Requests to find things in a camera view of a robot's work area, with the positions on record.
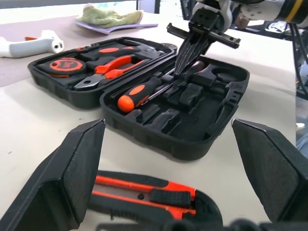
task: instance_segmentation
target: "towel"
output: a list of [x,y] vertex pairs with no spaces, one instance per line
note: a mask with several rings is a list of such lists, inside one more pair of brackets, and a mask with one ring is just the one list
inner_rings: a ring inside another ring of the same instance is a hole
[[76,20],[102,28],[111,28],[140,23],[142,16],[143,11],[134,11],[120,15],[114,10],[101,10],[95,8],[92,4],[87,4],[83,9],[82,16],[77,17]]

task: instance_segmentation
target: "pliers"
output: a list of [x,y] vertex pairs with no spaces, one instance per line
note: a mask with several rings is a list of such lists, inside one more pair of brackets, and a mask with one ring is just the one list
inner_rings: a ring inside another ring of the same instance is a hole
[[173,219],[222,223],[215,202],[201,191],[123,172],[98,171],[89,209],[156,224]]
[[189,32],[174,27],[171,23],[167,32],[184,39],[175,62],[174,75],[181,75],[187,68],[197,61],[201,54],[205,54],[215,41],[232,48],[238,48],[240,39],[223,34],[219,14],[198,9],[188,23]]
[[134,55],[125,55],[112,61],[95,67],[95,74],[86,77],[74,86],[75,90],[90,90],[96,87],[102,80],[111,80],[121,76],[125,72],[147,63],[150,59],[136,61]]

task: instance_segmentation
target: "orange utility knife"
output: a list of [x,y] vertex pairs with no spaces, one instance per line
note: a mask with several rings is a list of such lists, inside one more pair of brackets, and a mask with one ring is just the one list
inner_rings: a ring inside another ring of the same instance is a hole
[[171,219],[222,222],[215,202],[204,193],[167,180],[123,172],[98,171],[89,209],[157,223]]

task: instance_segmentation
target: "orange handle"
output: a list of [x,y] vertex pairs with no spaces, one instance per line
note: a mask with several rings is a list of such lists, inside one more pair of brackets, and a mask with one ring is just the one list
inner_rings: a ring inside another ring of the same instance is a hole
[[106,74],[107,72],[110,72],[111,70],[114,70],[124,64],[129,64],[131,62],[131,59],[132,58],[130,55],[116,58],[115,60],[112,60],[111,62],[105,65],[97,66],[95,68],[95,73],[96,74]]
[[138,66],[138,65],[141,65],[143,62],[144,62],[144,60],[142,60],[142,61],[140,61],[140,62],[134,64],[133,66],[130,66],[130,67],[128,67],[128,68],[125,68],[125,69],[113,69],[113,70],[107,72],[107,73],[105,74],[105,77],[106,77],[106,79],[113,79],[113,78],[119,77],[119,76],[121,76],[124,72],[129,71],[129,70],[135,68],[135,67]]
[[[123,47],[122,49],[129,49],[129,50],[133,50],[133,47]],[[99,50],[99,53],[114,53],[116,51],[120,51],[119,48],[116,47],[110,47],[110,48],[105,48],[105,49],[101,49]]]
[[161,84],[162,82],[160,79],[152,77],[149,81],[131,88],[118,99],[118,108],[122,112],[131,112],[147,100],[148,97],[153,94],[155,88]]
[[161,190],[166,190],[166,191],[188,191],[191,194],[192,200],[194,200],[196,197],[196,189],[183,185],[183,184],[178,184],[172,181],[169,181],[168,185],[165,187],[158,187],[158,186],[152,186],[152,185],[147,185],[147,184],[142,184],[142,183],[136,183],[133,181],[126,181],[126,180],[120,180],[117,178],[97,175],[95,179],[95,183],[101,184],[101,185],[108,185],[112,187],[118,187],[118,188],[126,188],[126,189],[130,189],[133,191],[140,191],[140,192],[146,192],[146,193],[151,192],[152,189],[161,189]]
[[183,218],[183,215],[186,213],[190,213],[192,215],[196,215],[196,210],[195,209],[189,209],[189,208],[180,208],[180,207],[174,207],[174,206],[169,206],[169,205],[163,205],[163,204],[158,204],[158,203],[153,203],[149,201],[141,201],[141,200],[136,200],[136,199],[131,199],[123,196],[118,196],[118,195],[113,195],[113,194],[108,194],[108,193],[102,193],[99,191],[92,191],[92,195],[96,195],[99,197],[107,197],[107,198],[112,198],[120,201],[125,201],[137,205],[147,205],[149,207],[156,207],[156,208],[161,208],[163,210],[167,210],[174,219],[179,219],[181,220]]

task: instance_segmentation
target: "black plastic tool case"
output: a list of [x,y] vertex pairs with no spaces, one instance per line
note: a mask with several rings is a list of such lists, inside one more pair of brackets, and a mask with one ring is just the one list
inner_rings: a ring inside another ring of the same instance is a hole
[[[75,91],[36,68],[38,64],[62,57],[80,58],[80,53],[112,47],[130,39],[165,54],[96,89]],[[203,157],[222,133],[238,108],[249,80],[249,73],[237,66],[200,57],[206,64],[203,76],[192,75],[188,81],[177,79],[173,87],[130,113],[123,113],[117,101],[132,87],[160,77],[174,67],[176,53],[161,44],[136,38],[118,38],[90,47],[65,51],[32,62],[29,70],[35,82],[72,105],[90,109],[101,105],[108,125],[130,134],[135,140],[171,153],[177,159]]]

